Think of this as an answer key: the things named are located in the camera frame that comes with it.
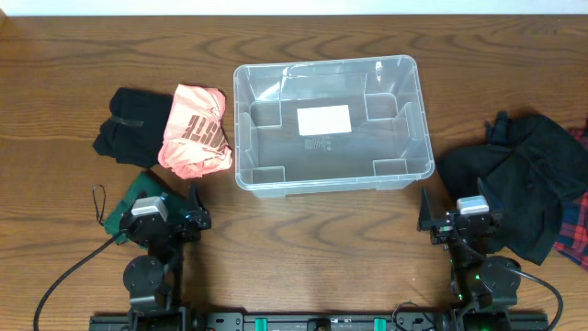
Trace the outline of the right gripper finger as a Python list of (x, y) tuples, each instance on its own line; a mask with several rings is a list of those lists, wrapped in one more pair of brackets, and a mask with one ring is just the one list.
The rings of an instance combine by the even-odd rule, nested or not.
[(435, 208), (435, 198), (427, 192), (426, 188), (421, 188), (421, 207), (417, 223), (419, 232), (430, 231), (435, 226)]
[(501, 212), (502, 203), (500, 200), (491, 192), (490, 188), (484, 183), (481, 178), (477, 179), (477, 187), (479, 193), (486, 199), (489, 206), (490, 212)]

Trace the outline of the large black garment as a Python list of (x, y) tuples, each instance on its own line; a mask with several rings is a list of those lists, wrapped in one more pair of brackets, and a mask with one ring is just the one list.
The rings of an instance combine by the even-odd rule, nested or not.
[(486, 242), (487, 252), (507, 247), (540, 265), (560, 234), (562, 203), (582, 194), (587, 150), (544, 115), (510, 119), (507, 145), (458, 147), (436, 167), (452, 199), (477, 194), (481, 178), (502, 203), (501, 227)]

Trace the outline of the dark navy garment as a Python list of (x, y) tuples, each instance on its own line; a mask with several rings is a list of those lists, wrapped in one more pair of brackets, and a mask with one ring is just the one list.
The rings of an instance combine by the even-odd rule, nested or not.
[(488, 144), (507, 145), (511, 119), (506, 111), (497, 113), (494, 123), (486, 122), (486, 141)]

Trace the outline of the red navy plaid shirt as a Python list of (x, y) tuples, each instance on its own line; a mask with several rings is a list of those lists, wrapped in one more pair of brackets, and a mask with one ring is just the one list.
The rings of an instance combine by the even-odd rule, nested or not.
[(587, 269), (587, 180), (582, 194), (562, 203), (560, 234), (553, 246), (582, 269)]

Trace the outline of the clear plastic storage bin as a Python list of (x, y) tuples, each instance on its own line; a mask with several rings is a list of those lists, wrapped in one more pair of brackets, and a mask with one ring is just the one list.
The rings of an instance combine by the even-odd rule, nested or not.
[[(235, 181), (259, 199), (401, 189), (435, 171), (409, 55), (244, 64), (233, 101)], [(298, 108), (336, 105), (349, 107), (351, 132), (299, 135)]]

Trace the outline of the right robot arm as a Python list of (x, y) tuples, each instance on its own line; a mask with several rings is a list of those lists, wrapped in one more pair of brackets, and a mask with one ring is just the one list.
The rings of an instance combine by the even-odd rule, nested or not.
[(452, 211), (423, 188), (417, 230), (428, 232), (433, 245), (449, 251), (452, 292), (467, 308), (507, 309), (518, 301), (521, 280), (511, 271), (518, 264), (486, 252), (486, 241), (501, 227), (503, 205), (481, 179), (477, 188), (476, 195), (458, 199)]

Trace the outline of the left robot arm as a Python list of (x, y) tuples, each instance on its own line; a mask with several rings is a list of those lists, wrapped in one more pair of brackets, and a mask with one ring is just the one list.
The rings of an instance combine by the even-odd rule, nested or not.
[(171, 219), (164, 194), (149, 197), (141, 192), (121, 219), (119, 228), (131, 242), (147, 249), (134, 258), (123, 273), (130, 294), (129, 324), (132, 330), (189, 330), (190, 311), (180, 300), (184, 245), (197, 242), (211, 227), (211, 218), (192, 183), (186, 214)]

